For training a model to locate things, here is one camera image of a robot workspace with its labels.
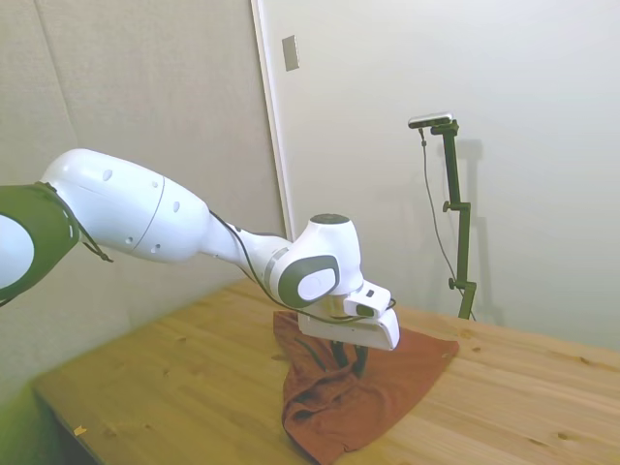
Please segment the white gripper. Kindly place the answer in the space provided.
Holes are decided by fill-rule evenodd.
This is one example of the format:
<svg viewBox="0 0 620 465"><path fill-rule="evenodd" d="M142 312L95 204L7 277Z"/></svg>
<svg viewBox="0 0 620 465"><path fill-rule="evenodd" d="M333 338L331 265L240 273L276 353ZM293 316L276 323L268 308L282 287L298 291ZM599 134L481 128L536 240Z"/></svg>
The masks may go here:
<svg viewBox="0 0 620 465"><path fill-rule="evenodd" d="M400 339L398 319L393 309L388 309L378 319L362 319L343 325L322 323L316 319L299 316L298 327L305 335L331 340L331 352L339 368L347 366L347 355L343 343L353 344L356 354L353 373L358 378L364 374L368 348L392 351L397 347Z"/></svg>

